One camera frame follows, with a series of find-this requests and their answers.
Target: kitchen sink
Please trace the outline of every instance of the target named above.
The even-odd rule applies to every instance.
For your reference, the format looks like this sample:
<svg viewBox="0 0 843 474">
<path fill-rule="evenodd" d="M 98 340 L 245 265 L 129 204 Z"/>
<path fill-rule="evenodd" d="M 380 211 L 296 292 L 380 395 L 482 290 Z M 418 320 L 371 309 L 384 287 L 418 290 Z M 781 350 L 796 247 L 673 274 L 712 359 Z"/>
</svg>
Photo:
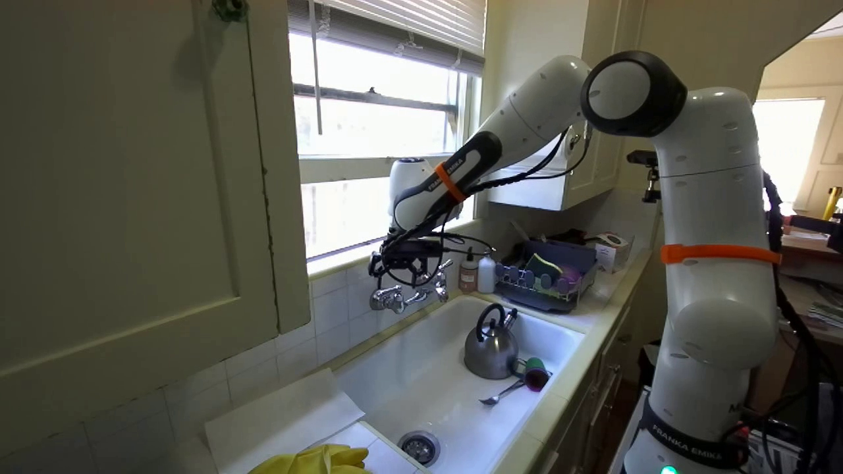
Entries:
<svg viewBox="0 0 843 474">
<path fill-rule="evenodd" d="M 343 392 L 363 408 L 367 423 L 430 461 L 430 471 L 492 471 L 544 402 L 544 392 L 521 387 L 492 408 L 479 403 L 515 382 L 479 379 L 463 366 L 466 334 L 488 305 L 482 299 L 453 299 L 337 371 Z M 580 333 L 521 309 L 511 329 L 519 359 L 541 359 L 554 375 L 551 382 L 563 378 L 583 342 Z"/>
</svg>

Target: faucet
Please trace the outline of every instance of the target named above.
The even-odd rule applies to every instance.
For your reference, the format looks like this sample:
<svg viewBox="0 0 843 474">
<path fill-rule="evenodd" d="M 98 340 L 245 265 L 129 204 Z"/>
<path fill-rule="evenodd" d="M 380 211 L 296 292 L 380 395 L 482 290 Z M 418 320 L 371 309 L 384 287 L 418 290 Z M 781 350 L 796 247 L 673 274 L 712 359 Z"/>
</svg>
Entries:
<svg viewBox="0 0 843 474">
<path fill-rule="evenodd" d="M 415 305 L 418 301 L 428 301 L 430 295 L 437 295 L 437 301 L 447 301 L 447 278 L 445 269 L 451 267 L 451 258 L 443 261 L 434 269 L 434 278 L 430 278 L 421 287 L 415 290 L 415 295 L 404 299 L 404 286 L 382 287 L 382 279 L 376 279 L 376 290 L 368 299 L 371 312 L 389 309 L 393 315 L 400 315 L 407 305 Z"/>
</svg>

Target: backsplash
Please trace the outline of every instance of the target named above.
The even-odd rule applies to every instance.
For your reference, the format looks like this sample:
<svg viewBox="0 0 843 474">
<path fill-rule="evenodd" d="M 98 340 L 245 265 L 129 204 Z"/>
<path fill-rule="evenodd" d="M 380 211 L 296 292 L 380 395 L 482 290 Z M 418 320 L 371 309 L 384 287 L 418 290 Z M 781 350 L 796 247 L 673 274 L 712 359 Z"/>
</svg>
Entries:
<svg viewBox="0 0 843 474">
<path fill-rule="evenodd" d="M 204 423 L 318 370 L 415 315 L 371 315 L 371 290 L 367 265 L 313 278 L 312 325 L 11 453 L 0 458 L 0 471 L 146 471 L 179 442 L 204 434 Z"/>
</svg>

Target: window blind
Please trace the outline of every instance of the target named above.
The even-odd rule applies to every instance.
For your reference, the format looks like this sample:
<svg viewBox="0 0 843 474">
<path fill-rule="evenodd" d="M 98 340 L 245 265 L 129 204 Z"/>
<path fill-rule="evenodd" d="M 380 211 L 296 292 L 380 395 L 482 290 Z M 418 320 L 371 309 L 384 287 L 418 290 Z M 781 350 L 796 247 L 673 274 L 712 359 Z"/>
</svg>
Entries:
<svg viewBox="0 0 843 474">
<path fill-rule="evenodd" d="M 288 0 L 312 34 L 309 0 Z M 486 0 L 317 0 L 317 34 L 388 55 L 482 75 Z"/>
</svg>

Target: sink drain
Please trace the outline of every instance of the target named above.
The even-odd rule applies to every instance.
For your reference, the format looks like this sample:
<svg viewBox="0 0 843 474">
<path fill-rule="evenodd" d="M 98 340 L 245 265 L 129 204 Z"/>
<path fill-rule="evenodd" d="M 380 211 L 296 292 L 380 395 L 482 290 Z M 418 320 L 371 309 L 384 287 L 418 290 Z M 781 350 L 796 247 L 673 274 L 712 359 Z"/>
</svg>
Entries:
<svg viewBox="0 0 843 474">
<path fill-rule="evenodd" d="M 421 466 L 432 466 L 440 457 L 440 442 L 430 433 L 408 433 L 397 440 L 397 448 L 417 458 Z"/>
</svg>

